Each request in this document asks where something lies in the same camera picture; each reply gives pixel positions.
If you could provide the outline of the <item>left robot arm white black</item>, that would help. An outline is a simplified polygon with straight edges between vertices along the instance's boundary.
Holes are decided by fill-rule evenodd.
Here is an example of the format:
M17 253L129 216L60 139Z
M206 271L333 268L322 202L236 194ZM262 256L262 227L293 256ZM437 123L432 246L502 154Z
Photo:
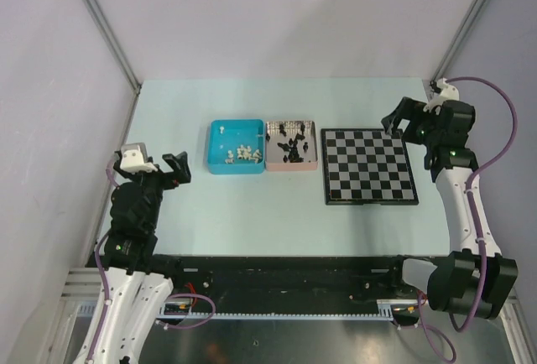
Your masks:
M185 275L171 257L156 256L156 227L164 192L191 181L187 152L162 157L164 172L142 143L117 150L107 167L119 174L111 195L111 225L94 258L100 292L77 363L136 363L159 309L184 290Z

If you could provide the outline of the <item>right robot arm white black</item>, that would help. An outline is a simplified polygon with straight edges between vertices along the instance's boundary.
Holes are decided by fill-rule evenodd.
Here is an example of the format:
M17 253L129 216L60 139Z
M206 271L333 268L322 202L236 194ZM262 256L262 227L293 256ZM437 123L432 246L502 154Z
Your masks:
M382 119L388 135L425 146L424 166L441 196L451 249L432 261L405 258L388 275L387 287L397 298L418 289L433 310L450 316L491 320L514 286L518 267L503 256L487 224L477 157L467 147L475 120L474 107L463 101L426 104L408 97Z

